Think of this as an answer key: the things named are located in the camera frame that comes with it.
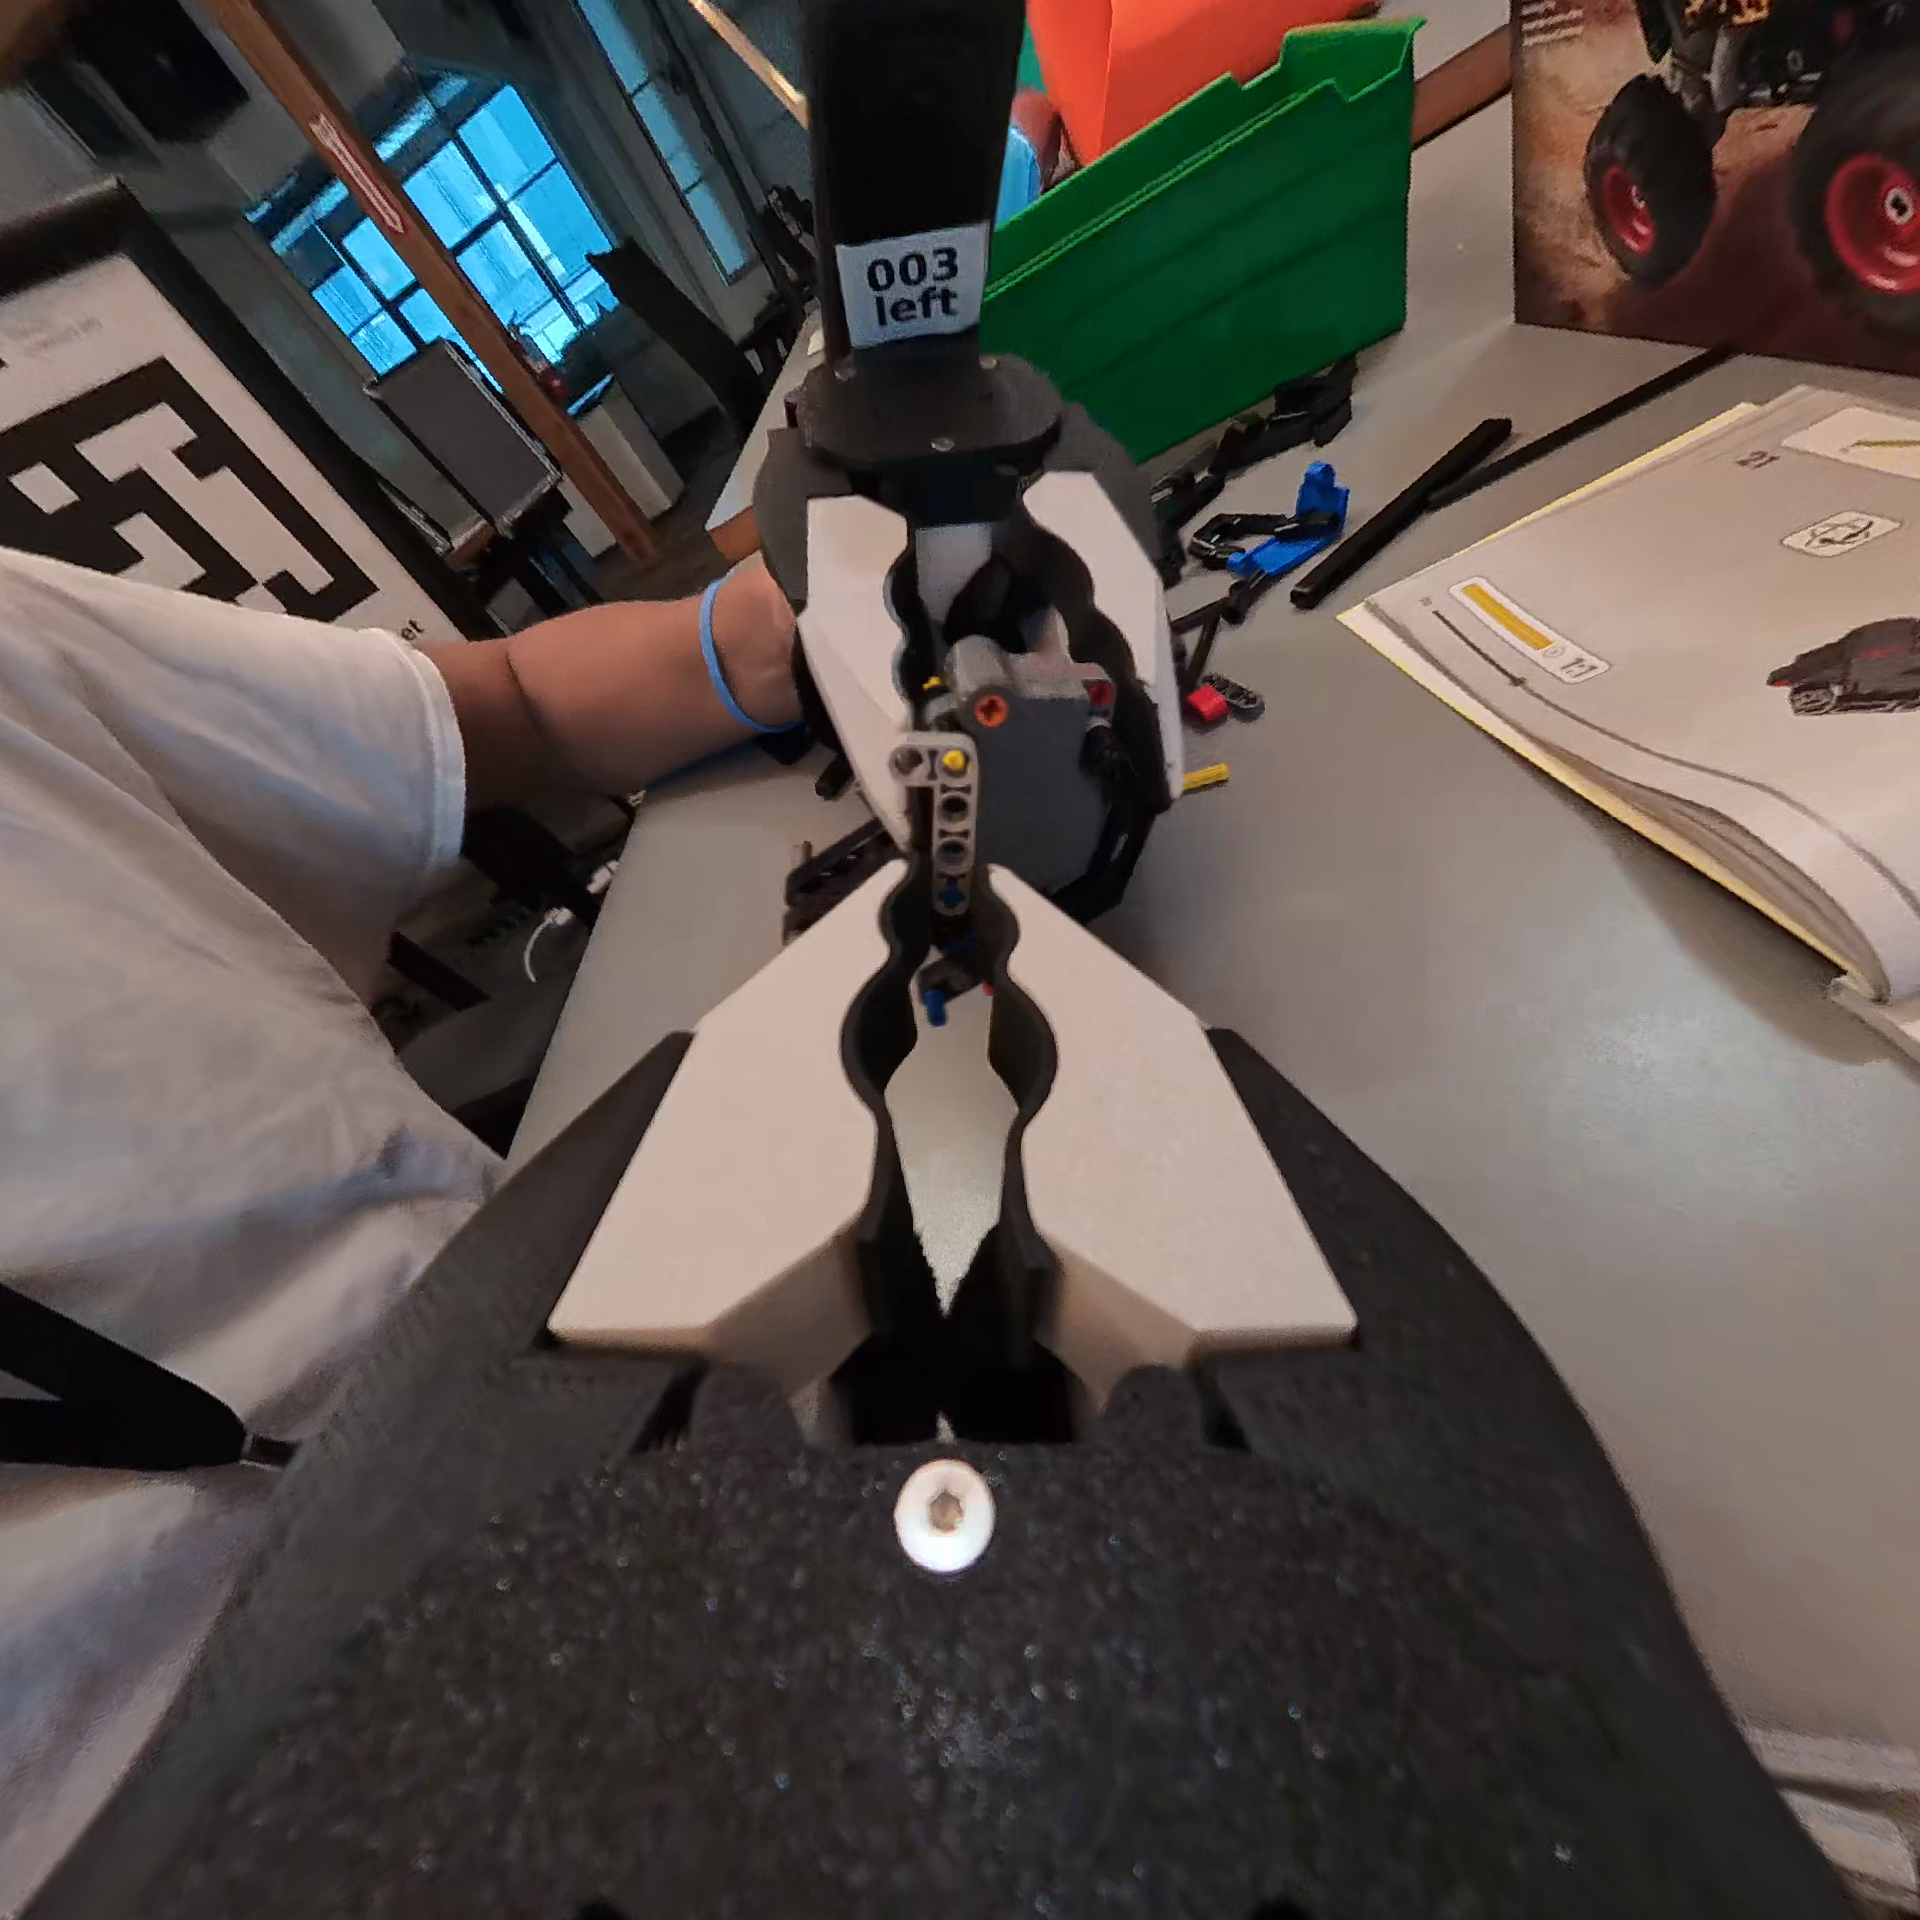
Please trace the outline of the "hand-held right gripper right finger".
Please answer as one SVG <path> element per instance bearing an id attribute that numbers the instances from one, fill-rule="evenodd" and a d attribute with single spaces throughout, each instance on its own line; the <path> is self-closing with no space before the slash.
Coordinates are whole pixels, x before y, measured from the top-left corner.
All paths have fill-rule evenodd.
<path id="1" fill-rule="evenodd" d="M 975 906 L 963 1437 L 1062 1441 L 1146 1368 L 1350 1346 L 1358 1310 L 1203 1021 L 1011 868 Z"/>

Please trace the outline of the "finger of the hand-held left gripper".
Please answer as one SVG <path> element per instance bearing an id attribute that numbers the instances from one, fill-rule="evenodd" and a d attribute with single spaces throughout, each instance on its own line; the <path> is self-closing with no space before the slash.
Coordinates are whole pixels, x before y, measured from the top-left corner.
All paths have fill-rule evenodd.
<path id="1" fill-rule="evenodd" d="M 924 793 L 896 767 L 900 749 L 922 734 L 906 680 L 910 633 L 890 587 L 908 551 L 910 531 L 896 512 L 858 496 L 813 500 L 799 636 L 854 785 L 898 848 L 928 848 Z"/>
<path id="2" fill-rule="evenodd" d="M 1140 704 L 1152 714 L 1154 745 L 1138 749 L 1156 767 L 1150 791 L 1158 799 L 1179 799 L 1185 783 L 1183 700 L 1156 563 L 1090 472 L 1047 472 L 1025 494 L 1023 506 L 1088 575 L 1092 613 L 1116 631 L 1122 664 L 1132 672 L 1110 670 L 1116 694 L 1140 692 Z"/>

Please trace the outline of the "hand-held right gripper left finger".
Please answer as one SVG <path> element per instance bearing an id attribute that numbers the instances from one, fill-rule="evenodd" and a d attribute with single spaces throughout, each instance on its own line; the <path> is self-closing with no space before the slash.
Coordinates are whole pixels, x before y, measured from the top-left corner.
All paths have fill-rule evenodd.
<path id="1" fill-rule="evenodd" d="M 823 1383 L 858 1445 L 938 1437 L 945 1322 L 888 1104 L 930 934 L 926 862 L 888 858 L 698 1023 L 559 1344 Z"/>

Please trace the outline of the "grey black lego assembly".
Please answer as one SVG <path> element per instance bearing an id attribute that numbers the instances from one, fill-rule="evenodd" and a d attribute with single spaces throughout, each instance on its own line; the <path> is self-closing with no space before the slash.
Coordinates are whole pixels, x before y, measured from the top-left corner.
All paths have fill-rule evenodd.
<path id="1" fill-rule="evenodd" d="M 985 906 L 993 874 L 1090 924 L 1124 898 L 1152 825 L 1175 799 L 1150 791 L 1156 767 L 1138 755 L 1154 745 L 1150 708 L 1140 692 L 1116 694 L 1110 670 L 1132 674 L 1122 642 L 1092 613 L 1090 579 L 1064 543 L 1041 527 L 1005 529 L 942 619 L 930 613 L 916 545 L 890 587 L 910 633 L 906 680 L 922 726 L 896 767 L 924 793 L 930 847 L 898 848 L 868 807 L 866 827 L 789 870 L 781 940 L 813 932 L 896 858 L 918 862 L 930 924 L 914 995 L 942 1025 L 945 1007 L 985 987 L 1013 946 Z M 809 724 L 854 785 L 801 638 L 795 670 Z"/>

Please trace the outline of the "lego instruction booklet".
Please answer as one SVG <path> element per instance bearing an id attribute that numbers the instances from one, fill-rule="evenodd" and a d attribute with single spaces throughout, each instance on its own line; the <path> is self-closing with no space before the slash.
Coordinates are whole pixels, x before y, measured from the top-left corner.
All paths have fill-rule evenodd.
<path id="1" fill-rule="evenodd" d="M 1742 403 L 1340 623 L 1918 1055 L 1918 419 Z"/>

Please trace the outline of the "person's left forearm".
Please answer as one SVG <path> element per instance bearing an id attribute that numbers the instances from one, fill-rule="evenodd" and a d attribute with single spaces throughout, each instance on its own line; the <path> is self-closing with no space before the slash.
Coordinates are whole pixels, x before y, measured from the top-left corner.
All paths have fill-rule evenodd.
<path id="1" fill-rule="evenodd" d="M 730 682 L 757 718 L 781 722 L 799 698 L 795 611 L 761 555 L 722 579 Z M 516 636 L 422 648 L 462 738 L 468 813 L 557 795 L 626 799 L 755 740 L 708 688 L 702 597 L 607 603 Z"/>

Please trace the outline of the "pile of black lego pieces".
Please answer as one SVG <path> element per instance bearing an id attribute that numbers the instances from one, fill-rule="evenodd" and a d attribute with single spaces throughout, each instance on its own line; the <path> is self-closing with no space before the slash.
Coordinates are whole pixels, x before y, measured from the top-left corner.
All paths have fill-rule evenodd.
<path id="1" fill-rule="evenodd" d="M 1229 420 L 1207 452 L 1154 484 L 1150 500 L 1165 589 L 1179 587 L 1191 569 L 1219 581 L 1213 599 L 1171 619 L 1173 658 L 1183 694 L 1203 684 L 1219 631 L 1243 625 L 1255 605 L 1280 583 L 1237 585 L 1229 575 L 1239 516 L 1263 512 L 1219 510 L 1227 484 L 1282 454 L 1332 444 L 1352 420 L 1356 373 L 1356 359 L 1344 357 L 1324 373 L 1276 387 L 1263 413 Z"/>

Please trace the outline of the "long black lego rod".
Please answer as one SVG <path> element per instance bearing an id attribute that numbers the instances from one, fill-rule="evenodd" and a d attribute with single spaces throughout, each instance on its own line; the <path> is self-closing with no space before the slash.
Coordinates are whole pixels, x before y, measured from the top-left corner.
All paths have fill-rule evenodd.
<path id="1" fill-rule="evenodd" d="M 1514 436 L 1514 420 L 1488 417 L 1477 422 L 1441 458 L 1417 474 L 1401 494 L 1395 494 L 1375 516 L 1348 531 L 1304 577 L 1288 591 L 1300 611 L 1320 607 L 1342 589 L 1370 561 L 1401 539 L 1421 522 L 1457 480 L 1471 476 Z"/>

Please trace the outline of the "blue wristband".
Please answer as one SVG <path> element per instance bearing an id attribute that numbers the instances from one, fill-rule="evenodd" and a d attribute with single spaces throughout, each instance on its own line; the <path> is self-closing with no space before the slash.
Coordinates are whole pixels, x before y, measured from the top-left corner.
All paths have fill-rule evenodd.
<path id="1" fill-rule="evenodd" d="M 799 716 L 797 696 L 793 702 L 793 714 L 781 722 L 765 722 L 741 704 L 733 684 L 730 682 L 724 652 L 718 642 L 718 607 L 728 587 L 730 579 L 722 579 L 710 585 L 700 601 L 700 650 L 708 674 L 708 688 L 712 690 L 712 696 L 726 714 L 728 722 L 745 730 L 747 734 L 761 740 L 799 734 L 803 730 L 803 722 Z"/>

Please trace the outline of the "orange plastic bin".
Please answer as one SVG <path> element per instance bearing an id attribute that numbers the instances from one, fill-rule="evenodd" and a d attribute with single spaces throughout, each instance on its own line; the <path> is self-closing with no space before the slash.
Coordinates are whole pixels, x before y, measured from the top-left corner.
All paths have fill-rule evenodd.
<path id="1" fill-rule="evenodd" d="M 1284 40 L 1372 20 L 1379 2 L 1029 2 L 1041 86 L 1092 163 L 1217 80 L 1253 84 Z"/>

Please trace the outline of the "green plastic bin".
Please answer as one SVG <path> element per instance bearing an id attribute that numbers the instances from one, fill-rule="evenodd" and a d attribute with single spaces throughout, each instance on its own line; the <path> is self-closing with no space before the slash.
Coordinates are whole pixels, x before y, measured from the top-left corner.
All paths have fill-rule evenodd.
<path id="1" fill-rule="evenodd" d="M 993 240 L 981 347 L 1136 462 L 1405 325 L 1417 20 L 1302 28 Z"/>

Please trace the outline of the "large paned window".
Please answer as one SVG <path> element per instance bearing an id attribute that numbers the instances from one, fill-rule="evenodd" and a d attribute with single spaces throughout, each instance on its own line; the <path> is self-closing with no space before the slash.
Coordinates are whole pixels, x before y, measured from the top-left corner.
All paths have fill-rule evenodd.
<path id="1" fill-rule="evenodd" d="M 615 306 L 589 264 L 611 240 L 516 88 L 405 66 L 357 113 L 496 319 L 521 349 L 561 367 Z M 302 161 L 248 218 L 375 375 L 462 341 L 397 244 L 317 159 Z"/>

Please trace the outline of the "person's white t-shirt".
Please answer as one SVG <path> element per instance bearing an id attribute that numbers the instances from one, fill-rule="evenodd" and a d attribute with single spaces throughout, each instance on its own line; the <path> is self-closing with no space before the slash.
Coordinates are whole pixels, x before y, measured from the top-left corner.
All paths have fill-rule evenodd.
<path id="1" fill-rule="evenodd" d="M 4 553 L 4 1280 L 323 1427 L 502 1181 L 369 1011 L 460 858 L 418 636 Z"/>

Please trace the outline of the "black white marker board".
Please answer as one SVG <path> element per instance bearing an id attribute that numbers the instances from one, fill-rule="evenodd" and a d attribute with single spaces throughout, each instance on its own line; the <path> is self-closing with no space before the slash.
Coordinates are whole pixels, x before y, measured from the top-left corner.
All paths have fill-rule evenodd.
<path id="1" fill-rule="evenodd" d="M 353 631 L 496 634 L 119 183 L 4 226 L 2 543 Z"/>

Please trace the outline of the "slanted wooden post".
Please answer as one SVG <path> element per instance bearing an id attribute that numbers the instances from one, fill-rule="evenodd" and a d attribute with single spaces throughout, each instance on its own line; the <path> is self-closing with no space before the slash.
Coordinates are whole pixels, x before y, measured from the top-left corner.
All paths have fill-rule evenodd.
<path id="1" fill-rule="evenodd" d="M 395 244 L 418 284 L 452 323 L 462 343 L 494 375 L 527 432 L 547 450 L 621 551 L 652 563 L 660 541 L 601 452 L 541 385 L 512 333 L 484 302 L 458 260 L 428 228 L 391 167 L 359 131 L 353 113 L 288 36 L 274 10 L 256 2 L 204 2 L 252 76 L 302 129 L 309 149 L 343 181 L 349 195 Z"/>

